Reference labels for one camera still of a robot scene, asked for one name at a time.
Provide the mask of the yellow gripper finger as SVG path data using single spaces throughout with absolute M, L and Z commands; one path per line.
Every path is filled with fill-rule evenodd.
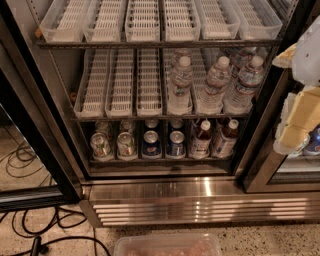
M 272 64 L 283 69 L 291 68 L 296 46 L 297 44 L 293 44 L 288 47 L 285 51 L 283 51 L 273 59 Z
M 320 123 L 320 87 L 306 86 L 299 93 L 289 93 L 284 101 L 273 149 L 281 155 L 302 150 L 309 133 Z

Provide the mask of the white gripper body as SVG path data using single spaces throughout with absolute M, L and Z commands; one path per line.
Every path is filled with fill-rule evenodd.
M 320 86 L 320 16 L 297 42 L 292 73 L 293 78 L 305 86 Z

